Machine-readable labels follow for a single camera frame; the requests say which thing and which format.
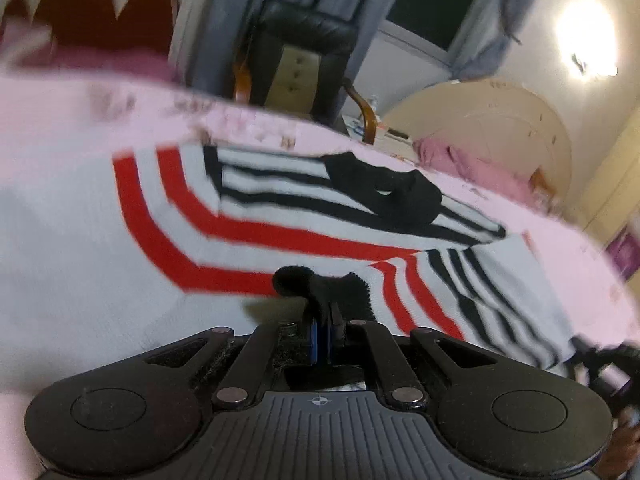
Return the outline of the red black white striped sweater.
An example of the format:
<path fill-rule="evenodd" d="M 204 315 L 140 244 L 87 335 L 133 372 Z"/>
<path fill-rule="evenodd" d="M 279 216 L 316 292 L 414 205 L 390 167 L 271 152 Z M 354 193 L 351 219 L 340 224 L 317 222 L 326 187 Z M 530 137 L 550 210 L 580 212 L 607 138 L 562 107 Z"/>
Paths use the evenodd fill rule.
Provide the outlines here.
<path fill-rule="evenodd" d="M 398 335 L 434 328 L 547 370 L 573 353 L 524 240 L 419 171 L 186 144 L 2 185 L 2 388 L 294 318 L 272 282 L 285 266 Z"/>

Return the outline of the pink floral bedspread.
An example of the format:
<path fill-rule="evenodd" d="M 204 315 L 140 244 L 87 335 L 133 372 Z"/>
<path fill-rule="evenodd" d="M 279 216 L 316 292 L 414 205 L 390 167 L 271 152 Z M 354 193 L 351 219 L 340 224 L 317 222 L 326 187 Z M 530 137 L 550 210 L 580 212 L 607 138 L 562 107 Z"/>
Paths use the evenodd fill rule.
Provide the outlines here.
<path fill-rule="evenodd" d="M 186 144 L 300 157 L 350 153 L 369 165 L 419 171 L 444 194 L 469 205 L 521 237 L 541 265 L 573 327 L 573 337 L 597 348 L 638 347 L 639 326 L 611 268 L 568 226 L 533 214 L 487 191 L 472 192 L 453 178 L 378 154 L 325 128 L 252 110 L 201 94 L 139 79 L 100 75 L 8 73 L 1 78 L 1 187 L 101 158 Z M 344 318 L 332 278 L 304 266 L 285 266 L 272 278 L 283 300 L 297 300 L 294 318 L 266 324 L 297 325 L 274 356 L 257 401 L 219 411 L 204 434 L 166 467 L 136 478 L 74 478 L 49 468 L 29 443 L 24 418 L 32 391 L 6 390 L 23 403 L 18 426 L 45 479 L 634 479 L 639 474 L 639 409 L 610 410 L 612 432 L 589 478 L 330 478 L 326 474 L 326 410 L 342 393 L 366 388 L 359 370 L 333 356 Z M 365 318 L 366 322 L 382 324 Z M 238 333 L 227 325 L 235 336 Z M 407 337 L 411 332 L 395 337 Z M 455 340 L 471 344 L 469 341 Z M 551 370 L 589 390 L 585 367 L 572 356 Z"/>

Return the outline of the cream wardrobe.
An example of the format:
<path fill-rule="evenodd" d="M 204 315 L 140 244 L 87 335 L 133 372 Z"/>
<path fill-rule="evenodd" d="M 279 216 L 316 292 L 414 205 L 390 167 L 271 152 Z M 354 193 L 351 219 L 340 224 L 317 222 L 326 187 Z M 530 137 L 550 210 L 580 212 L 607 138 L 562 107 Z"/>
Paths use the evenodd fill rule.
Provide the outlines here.
<path fill-rule="evenodd" d="M 572 221 L 606 246 L 639 213 L 639 107 L 568 210 Z"/>

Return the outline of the cream arched headboard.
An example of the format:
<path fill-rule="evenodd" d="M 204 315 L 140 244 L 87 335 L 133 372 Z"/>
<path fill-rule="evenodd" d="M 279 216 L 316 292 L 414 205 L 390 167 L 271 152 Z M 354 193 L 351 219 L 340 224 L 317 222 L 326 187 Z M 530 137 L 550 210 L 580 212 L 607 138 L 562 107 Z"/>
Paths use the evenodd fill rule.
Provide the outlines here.
<path fill-rule="evenodd" d="M 518 84 L 447 81 L 408 96 L 382 116 L 412 140 L 436 138 L 520 177 L 539 170 L 562 203 L 573 175 L 572 144 L 555 109 Z"/>

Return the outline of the pink pillow at cream headboard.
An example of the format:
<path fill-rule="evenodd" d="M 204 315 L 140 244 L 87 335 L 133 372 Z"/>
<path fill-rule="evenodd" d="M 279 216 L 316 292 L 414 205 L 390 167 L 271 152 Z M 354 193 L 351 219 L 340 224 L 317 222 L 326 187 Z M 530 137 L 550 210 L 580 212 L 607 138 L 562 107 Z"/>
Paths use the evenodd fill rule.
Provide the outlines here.
<path fill-rule="evenodd" d="M 534 196 L 529 183 L 509 170 L 438 139 L 416 140 L 413 142 L 413 149 L 423 168 L 449 174 L 486 188 L 508 200 L 529 207 L 534 206 Z"/>

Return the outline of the white bedside table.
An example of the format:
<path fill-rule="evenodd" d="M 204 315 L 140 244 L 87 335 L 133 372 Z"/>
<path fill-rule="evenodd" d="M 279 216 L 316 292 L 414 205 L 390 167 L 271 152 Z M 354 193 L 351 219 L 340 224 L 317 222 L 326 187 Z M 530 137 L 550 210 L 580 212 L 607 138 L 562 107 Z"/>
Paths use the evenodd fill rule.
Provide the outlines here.
<path fill-rule="evenodd" d="M 343 124 L 350 138 L 356 141 L 363 141 L 363 122 L 356 116 L 342 115 Z M 394 154 L 405 158 L 411 158 L 416 152 L 409 139 L 395 136 L 388 132 L 384 126 L 377 126 L 373 146 L 387 154 Z"/>

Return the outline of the blue-grey tied right curtain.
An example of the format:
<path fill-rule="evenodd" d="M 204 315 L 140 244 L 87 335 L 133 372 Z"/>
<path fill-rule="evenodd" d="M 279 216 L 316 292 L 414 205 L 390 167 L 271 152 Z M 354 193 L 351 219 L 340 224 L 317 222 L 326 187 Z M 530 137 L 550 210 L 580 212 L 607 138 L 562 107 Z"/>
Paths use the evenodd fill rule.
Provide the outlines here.
<path fill-rule="evenodd" d="M 454 60 L 452 78 L 468 81 L 492 76 L 518 38 L 536 0 L 485 0 L 473 15 L 471 31 Z"/>

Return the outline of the black leather office chair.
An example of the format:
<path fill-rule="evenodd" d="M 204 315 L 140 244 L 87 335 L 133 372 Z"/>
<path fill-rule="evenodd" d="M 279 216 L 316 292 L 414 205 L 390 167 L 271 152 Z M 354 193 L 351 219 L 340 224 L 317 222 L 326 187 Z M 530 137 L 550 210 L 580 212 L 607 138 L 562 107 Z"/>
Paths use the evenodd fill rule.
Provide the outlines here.
<path fill-rule="evenodd" d="M 233 99 L 332 126 L 341 93 L 358 106 L 362 140 L 372 145 L 378 118 L 346 70 L 359 28 L 324 12 L 267 0 L 232 65 Z"/>

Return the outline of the red scalloped white headboard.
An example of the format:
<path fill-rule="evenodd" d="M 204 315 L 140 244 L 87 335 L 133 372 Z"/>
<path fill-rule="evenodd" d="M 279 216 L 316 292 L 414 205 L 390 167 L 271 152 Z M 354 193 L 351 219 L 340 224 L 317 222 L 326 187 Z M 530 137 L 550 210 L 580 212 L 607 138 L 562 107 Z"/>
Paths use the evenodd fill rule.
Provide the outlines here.
<path fill-rule="evenodd" d="M 50 26 L 62 47 L 149 50 L 184 70 L 202 6 L 203 0 L 1 0 L 1 13 Z"/>

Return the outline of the purple wall poster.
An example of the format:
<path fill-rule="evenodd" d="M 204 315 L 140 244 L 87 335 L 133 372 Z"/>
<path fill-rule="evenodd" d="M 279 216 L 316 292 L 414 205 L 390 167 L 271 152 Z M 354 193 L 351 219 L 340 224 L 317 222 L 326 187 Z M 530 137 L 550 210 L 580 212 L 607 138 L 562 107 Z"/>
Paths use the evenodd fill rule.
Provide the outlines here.
<path fill-rule="evenodd" d="M 620 276 L 628 281 L 640 268 L 639 240 L 633 232 L 620 231 L 605 249 Z"/>

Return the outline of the lit wall lamp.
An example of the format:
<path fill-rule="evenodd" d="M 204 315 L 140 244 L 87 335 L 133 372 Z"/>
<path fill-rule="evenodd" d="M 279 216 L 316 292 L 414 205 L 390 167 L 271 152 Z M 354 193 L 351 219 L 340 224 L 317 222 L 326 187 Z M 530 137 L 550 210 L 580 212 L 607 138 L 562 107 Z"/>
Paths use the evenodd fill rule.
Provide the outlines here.
<path fill-rule="evenodd" d="M 570 0 L 554 24 L 561 60 L 583 80 L 617 75 L 615 23 L 600 0 Z"/>

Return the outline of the dark window with white frame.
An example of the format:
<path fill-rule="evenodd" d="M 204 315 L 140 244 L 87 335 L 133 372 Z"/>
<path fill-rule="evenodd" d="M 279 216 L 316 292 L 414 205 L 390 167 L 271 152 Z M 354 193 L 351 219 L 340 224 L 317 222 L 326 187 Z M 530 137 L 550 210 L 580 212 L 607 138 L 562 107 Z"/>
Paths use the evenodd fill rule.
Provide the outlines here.
<path fill-rule="evenodd" d="M 489 0 L 395 0 L 380 32 L 450 65 Z"/>

